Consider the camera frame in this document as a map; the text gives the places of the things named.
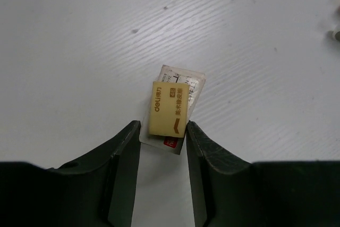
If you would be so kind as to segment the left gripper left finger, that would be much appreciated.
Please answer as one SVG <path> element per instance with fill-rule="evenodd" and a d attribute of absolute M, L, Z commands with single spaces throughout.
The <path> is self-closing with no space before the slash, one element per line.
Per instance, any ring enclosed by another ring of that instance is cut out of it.
<path fill-rule="evenodd" d="M 139 121 L 59 168 L 1 163 L 1 226 L 130 226 Z"/>

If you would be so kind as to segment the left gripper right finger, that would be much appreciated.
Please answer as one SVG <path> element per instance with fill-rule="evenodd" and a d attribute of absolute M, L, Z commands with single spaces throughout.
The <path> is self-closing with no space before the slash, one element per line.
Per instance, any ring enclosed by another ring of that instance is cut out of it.
<path fill-rule="evenodd" d="M 196 226 L 339 226 L 339 161 L 249 163 L 186 130 Z"/>

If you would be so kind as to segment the yellow eraser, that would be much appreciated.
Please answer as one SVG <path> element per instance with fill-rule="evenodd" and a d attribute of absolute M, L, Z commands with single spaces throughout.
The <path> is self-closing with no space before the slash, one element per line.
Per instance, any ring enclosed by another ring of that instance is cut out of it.
<path fill-rule="evenodd" d="M 183 138 L 187 125 L 189 85 L 155 81 L 152 84 L 148 133 Z"/>

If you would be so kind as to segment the white red eraser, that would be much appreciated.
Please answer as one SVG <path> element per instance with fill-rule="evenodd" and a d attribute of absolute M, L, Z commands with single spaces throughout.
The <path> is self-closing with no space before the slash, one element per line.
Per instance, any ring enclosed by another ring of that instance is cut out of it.
<path fill-rule="evenodd" d="M 152 84 L 140 141 L 179 155 L 187 123 L 205 82 L 203 73 L 163 65 Z"/>

